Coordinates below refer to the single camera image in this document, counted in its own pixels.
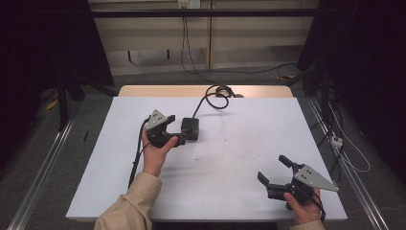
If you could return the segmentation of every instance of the horizontal black bar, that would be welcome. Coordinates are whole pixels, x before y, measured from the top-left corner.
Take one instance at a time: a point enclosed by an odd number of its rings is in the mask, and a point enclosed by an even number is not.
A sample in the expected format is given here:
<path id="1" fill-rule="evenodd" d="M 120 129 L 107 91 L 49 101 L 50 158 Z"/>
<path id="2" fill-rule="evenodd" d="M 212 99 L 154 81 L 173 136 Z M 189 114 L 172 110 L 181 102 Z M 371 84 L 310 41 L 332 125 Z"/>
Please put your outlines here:
<path id="1" fill-rule="evenodd" d="M 337 9 L 272 9 L 272 10 L 94 10 L 94 11 L 39 11 L 40 15 L 111 17 L 313 17 L 320 14 L 341 13 Z"/>

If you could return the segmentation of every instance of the black power adapter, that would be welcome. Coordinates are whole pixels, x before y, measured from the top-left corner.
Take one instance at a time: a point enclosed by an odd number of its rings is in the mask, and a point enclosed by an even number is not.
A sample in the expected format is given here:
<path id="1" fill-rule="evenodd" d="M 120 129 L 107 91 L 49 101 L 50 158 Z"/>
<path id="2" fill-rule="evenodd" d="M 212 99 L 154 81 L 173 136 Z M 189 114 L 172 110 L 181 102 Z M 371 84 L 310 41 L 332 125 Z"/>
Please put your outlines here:
<path id="1" fill-rule="evenodd" d="M 197 140 L 199 137 L 199 120 L 196 118 L 184 118 L 180 129 L 182 133 L 186 133 L 186 140 Z"/>

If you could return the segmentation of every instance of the hand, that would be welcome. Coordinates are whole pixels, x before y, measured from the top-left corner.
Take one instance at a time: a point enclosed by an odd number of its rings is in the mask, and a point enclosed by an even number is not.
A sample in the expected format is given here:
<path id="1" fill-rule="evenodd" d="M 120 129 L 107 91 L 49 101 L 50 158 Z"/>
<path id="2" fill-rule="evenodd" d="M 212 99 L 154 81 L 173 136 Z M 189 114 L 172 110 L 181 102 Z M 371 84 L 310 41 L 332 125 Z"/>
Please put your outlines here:
<path id="1" fill-rule="evenodd" d="M 151 145 L 147 138 L 147 131 L 144 128 L 141 139 L 143 140 L 144 147 L 143 173 L 149 173 L 158 177 L 164 166 L 168 152 L 176 145 L 178 138 L 175 136 L 170 138 L 168 142 L 159 149 Z"/>
<path id="2" fill-rule="evenodd" d="M 320 189 L 313 188 L 314 193 L 320 197 Z M 313 199 L 319 201 L 319 198 L 313 195 Z M 295 213 L 295 225 L 309 223 L 314 220 L 320 219 L 320 208 L 313 203 L 308 201 L 307 203 L 301 205 L 295 197 L 290 193 L 283 194 L 284 199 L 290 205 L 293 212 Z"/>

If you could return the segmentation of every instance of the white table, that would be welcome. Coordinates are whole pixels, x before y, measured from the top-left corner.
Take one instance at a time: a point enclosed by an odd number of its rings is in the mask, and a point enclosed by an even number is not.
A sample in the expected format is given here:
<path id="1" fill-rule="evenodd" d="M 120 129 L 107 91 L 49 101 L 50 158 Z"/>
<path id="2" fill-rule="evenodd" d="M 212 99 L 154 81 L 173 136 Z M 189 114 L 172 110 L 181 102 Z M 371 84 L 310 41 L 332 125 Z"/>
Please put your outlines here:
<path id="1" fill-rule="evenodd" d="M 158 109 L 175 115 L 168 132 L 179 132 L 200 97 L 118 97 L 108 112 L 98 142 L 66 215 L 95 220 L 125 194 L 142 121 Z M 215 104 L 224 99 L 213 98 Z M 295 98 L 230 99 L 224 110 L 203 103 L 197 141 L 173 149 L 160 178 L 164 185 L 151 214 L 155 221 L 277 221 L 292 219 L 285 202 L 268 199 L 257 180 L 286 184 L 292 171 L 279 162 L 283 154 L 329 178 L 304 115 Z M 143 165 L 143 158 L 138 172 Z M 346 219 L 334 192 L 322 191 L 327 220 Z"/>

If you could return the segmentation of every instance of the sleeve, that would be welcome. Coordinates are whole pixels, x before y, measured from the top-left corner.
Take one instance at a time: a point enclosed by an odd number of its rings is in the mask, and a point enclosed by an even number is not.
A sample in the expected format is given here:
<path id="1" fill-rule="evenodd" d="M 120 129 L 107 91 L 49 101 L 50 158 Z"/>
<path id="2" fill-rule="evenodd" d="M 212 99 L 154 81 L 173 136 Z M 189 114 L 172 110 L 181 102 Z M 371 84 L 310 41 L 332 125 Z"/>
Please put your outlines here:
<path id="1" fill-rule="evenodd" d="M 161 187 L 157 177 L 138 173 L 127 193 L 120 195 L 96 220 L 95 229 L 152 229 L 149 215 Z"/>
<path id="2" fill-rule="evenodd" d="M 315 220 L 309 223 L 296 225 L 289 228 L 290 230 L 325 230 L 325 226 L 320 220 Z"/>

